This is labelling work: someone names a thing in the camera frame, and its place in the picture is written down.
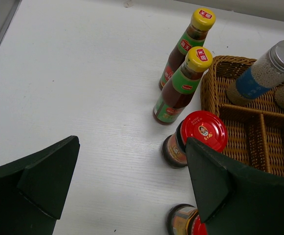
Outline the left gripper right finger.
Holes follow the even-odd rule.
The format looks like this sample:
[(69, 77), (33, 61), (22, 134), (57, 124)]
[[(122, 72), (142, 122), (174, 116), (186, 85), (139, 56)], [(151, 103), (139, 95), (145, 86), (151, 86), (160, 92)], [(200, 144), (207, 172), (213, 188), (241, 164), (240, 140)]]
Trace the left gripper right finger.
[(210, 235), (284, 235), (284, 177), (233, 160), (195, 138), (186, 157)]

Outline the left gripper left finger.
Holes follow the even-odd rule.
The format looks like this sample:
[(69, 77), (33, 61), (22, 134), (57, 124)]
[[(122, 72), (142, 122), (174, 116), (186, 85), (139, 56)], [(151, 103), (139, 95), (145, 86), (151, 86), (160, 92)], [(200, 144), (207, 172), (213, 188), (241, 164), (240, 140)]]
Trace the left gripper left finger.
[(51, 235), (61, 218), (80, 144), (69, 136), (0, 166), (0, 235)]

